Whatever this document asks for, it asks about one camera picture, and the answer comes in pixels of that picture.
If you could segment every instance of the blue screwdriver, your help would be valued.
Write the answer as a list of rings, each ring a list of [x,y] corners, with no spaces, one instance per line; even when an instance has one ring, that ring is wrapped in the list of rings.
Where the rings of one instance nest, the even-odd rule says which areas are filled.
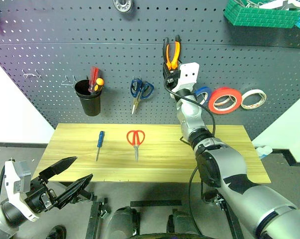
[[[100,131],[98,144],[97,144],[98,153],[97,153],[97,156],[96,156],[96,161],[98,161],[99,152],[100,152],[100,148],[102,147],[103,138],[104,138],[104,131]]]

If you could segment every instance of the wall hook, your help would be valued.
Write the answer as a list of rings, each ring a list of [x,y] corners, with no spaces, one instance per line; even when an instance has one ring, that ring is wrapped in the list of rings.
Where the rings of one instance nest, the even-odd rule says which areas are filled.
[[[37,79],[41,78],[41,75],[39,74],[39,72],[37,71],[37,69],[35,68],[35,72],[37,73],[37,75],[32,74],[32,73],[25,73],[24,69],[21,69],[21,71],[24,73],[22,76],[27,79],[28,77],[36,77]]]
[[[70,84],[70,81],[68,79],[68,76],[66,75],[66,79],[61,83],[62,86],[73,86],[74,83],[76,82],[76,78],[74,75],[72,75],[72,78],[74,79],[72,84]]]

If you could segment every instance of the white wall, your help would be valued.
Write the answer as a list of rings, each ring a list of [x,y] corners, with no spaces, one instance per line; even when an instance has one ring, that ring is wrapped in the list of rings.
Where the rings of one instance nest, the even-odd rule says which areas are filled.
[[[255,147],[289,149],[300,162],[300,99],[253,140]]]
[[[0,67],[0,142],[48,143],[53,132]]]

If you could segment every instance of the red tape roll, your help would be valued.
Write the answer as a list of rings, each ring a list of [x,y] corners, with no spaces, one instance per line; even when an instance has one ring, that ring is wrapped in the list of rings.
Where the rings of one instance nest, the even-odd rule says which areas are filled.
[[[227,108],[217,108],[214,103],[221,97],[224,96],[232,96],[234,99],[233,104],[230,105]],[[216,89],[212,94],[211,97],[208,101],[208,108],[210,111],[212,111],[215,114],[228,114],[230,112],[233,112],[236,110],[240,104],[241,104],[242,98],[241,98],[241,93],[238,90],[229,88],[229,87],[221,87]]]

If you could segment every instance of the screwdriver handle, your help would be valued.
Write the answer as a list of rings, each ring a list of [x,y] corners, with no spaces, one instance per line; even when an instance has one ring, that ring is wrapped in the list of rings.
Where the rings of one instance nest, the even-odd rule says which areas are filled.
[[[103,138],[104,138],[104,131],[100,131],[99,139],[98,139],[98,144],[97,144],[98,148],[102,147]]]

